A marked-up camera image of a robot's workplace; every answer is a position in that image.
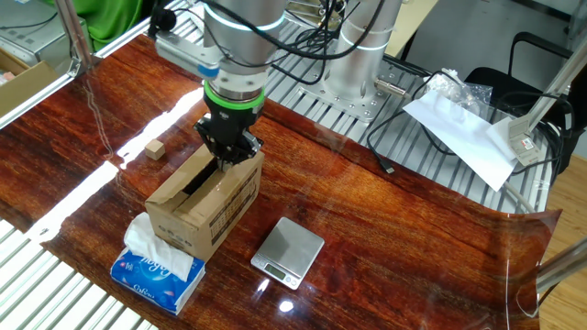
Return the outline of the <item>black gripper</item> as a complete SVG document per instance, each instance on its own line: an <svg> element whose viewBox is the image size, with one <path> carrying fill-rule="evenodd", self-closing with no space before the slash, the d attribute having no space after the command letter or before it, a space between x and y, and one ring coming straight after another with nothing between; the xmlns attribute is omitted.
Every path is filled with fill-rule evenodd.
<svg viewBox="0 0 587 330"><path fill-rule="evenodd" d="M245 130L256 123L262 107L263 104L237 110L211 103L208 104L211 118L203 116L194 124L194 129L216 159L217 167L221 171L227 171L229 167L254 158L260 151L264 141ZM236 142L228 147L220 140Z"/></svg>

